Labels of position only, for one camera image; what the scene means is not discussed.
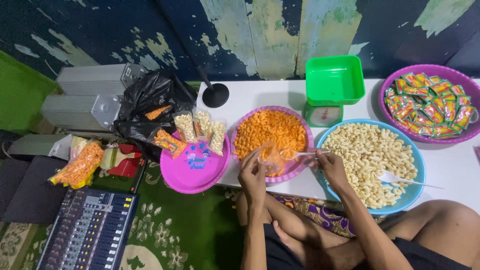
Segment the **person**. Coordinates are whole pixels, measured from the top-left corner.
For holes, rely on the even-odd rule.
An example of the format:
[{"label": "person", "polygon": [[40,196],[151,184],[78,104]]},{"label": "person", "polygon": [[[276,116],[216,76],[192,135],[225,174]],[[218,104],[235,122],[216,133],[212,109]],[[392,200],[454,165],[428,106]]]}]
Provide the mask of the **person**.
[{"label": "person", "polygon": [[356,232],[350,240],[325,230],[266,193],[260,150],[242,162],[236,209],[246,226],[241,269],[471,269],[480,250],[480,216],[453,201],[434,200],[401,216],[385,232],[347,181],[342,158],[316,150],[322,169]]}]

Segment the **mixer fader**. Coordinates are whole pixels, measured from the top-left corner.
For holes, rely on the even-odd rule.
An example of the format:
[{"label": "mixer fader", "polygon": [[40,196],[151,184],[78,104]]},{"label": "mixer fader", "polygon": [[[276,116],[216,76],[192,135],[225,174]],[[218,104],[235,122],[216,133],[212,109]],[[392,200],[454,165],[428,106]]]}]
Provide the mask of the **mixer fader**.
[{"label": "mixer fader", "polygon": [[37,269],[118,269],[137,204],[137,195],[69,188]]}]

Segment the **white table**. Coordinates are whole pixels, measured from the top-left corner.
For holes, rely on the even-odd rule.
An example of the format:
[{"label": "white table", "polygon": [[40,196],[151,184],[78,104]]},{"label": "white table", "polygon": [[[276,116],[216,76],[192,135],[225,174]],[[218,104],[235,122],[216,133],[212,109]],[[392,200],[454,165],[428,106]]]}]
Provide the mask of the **white table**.
[{"label": "white table", "polygon": [[[380,120],[383,115],[377,102],[377,93],[383,80],[365,80],[365,97],[357,104],[344,107],[344,120],[368,118]],[[199,108],[207,109],[213,117],[227,120],[228,136],[231,137],[237,121],[253,109],[278,105],[291,108],[301,114],[306,102],[305,81],[245,81],[218,82],[230,90],[230,98],[220,108],[207,108],[202,102],[205,83],[200,86],[197,99]],[[326,128],[312,128],[315,143]],[[445,190],[425,187],[420,198],[410,207],[432,200],[449,199],[460,202],[480,213],[480,165],[473,152],[473,145],[480,145],[480,135],[457,145],[431,145],[415,142],[425,160],[427,182],[444,187]],[[239,169],[230,158],[225,174],[218,184],[240,187],[237,180]],[[267,186],[267,191],[303,198],[333,199],[317,182],[311,170],[305,169],[293,179]]]}]

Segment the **plastic spoon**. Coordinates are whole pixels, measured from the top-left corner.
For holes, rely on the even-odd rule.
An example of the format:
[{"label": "plastic spoon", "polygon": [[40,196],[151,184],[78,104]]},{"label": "plastic spoon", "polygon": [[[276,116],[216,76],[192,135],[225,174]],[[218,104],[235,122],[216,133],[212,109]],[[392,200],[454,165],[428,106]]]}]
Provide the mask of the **plastic spoon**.
[{"label": "plastic spoon", "polygon": [[[328,151],[327,149],[320,149],[320,150],[322,151],[322,153],[330,153],[330,151]],[[304,152],[304,153],[300,153],[300,152],[297,152],[297,151],[293,151],[293,152],[295,153],[295,155],[292,158],[286,159],[286,160],[293,160],[293,159],[301,157],[301,156],[316,155],[316,153],[309,153],[309,152]]]},{"label": "plastic spoon", "polygon": [[415,181],[406,180],[406,179],[403,179],[401,177],[398,177],[398,176],[394,175],[393,173],[391,173],[387,170],[383,170],[383,172],[384,172],[384,174],[382,176],[377,175],[378,179],[380,179],[383,182],[387,182],[387,183],[408,182],[408,183],[412,183],[412,184],[420,184],[420,185],[424,185],[424,186],[444,189],[443,187],[439,187],[439,186],[434,186],[434,185],[423,184],[423,183],[419,183],[419,182],[415,182]]}]

